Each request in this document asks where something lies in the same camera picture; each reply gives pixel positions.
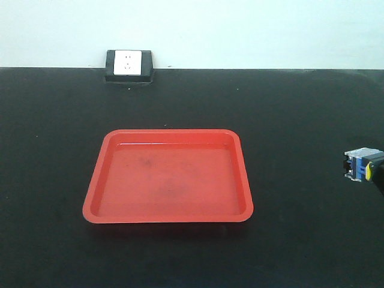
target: plastic tray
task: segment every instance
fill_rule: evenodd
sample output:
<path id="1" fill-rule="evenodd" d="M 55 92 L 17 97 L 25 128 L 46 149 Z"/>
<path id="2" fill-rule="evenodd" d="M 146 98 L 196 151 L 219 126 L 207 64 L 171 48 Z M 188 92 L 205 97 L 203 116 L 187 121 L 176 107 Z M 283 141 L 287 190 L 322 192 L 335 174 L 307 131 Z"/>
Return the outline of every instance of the plastic tray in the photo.
<path id="1" fill-rule="evenodd" d="M 92 223 L 241 222 L 253 213 L 239 137 L 229 130 L 116 130 L 83 206 Z"/>

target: power socket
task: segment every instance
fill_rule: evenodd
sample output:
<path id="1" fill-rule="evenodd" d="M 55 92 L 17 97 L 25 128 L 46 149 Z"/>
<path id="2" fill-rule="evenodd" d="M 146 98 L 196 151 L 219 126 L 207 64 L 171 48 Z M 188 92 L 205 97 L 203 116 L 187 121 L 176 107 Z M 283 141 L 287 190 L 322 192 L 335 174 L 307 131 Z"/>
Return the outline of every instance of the power socket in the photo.
<path id="1" fill-rule="evenodd" d="M 116 50 L 113 73 L 114 75 L 141 75 L 142 52 L 136 50 Z"/>
<path id="2" fill-rule="evenodd" d="M 153 79 L 152 53 L 148 50 L 108 50 L 107 83 L 148 84 Z"/>

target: black tabletop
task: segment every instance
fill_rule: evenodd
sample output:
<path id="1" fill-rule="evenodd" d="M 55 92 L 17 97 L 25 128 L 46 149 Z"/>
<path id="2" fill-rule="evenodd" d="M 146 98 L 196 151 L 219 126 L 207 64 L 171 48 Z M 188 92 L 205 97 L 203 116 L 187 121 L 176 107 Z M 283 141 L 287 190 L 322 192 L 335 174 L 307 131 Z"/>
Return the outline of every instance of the black tabletop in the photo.
<path id="1" fill-rule="evenodd" d="M 343 152 L 384 148 L 382 71 L 0 69 L 0 287 L 383 287 L 384 197 Z M 115 129 L 242 140 L 244 223 L 94 225 L 82 205 Z"/>

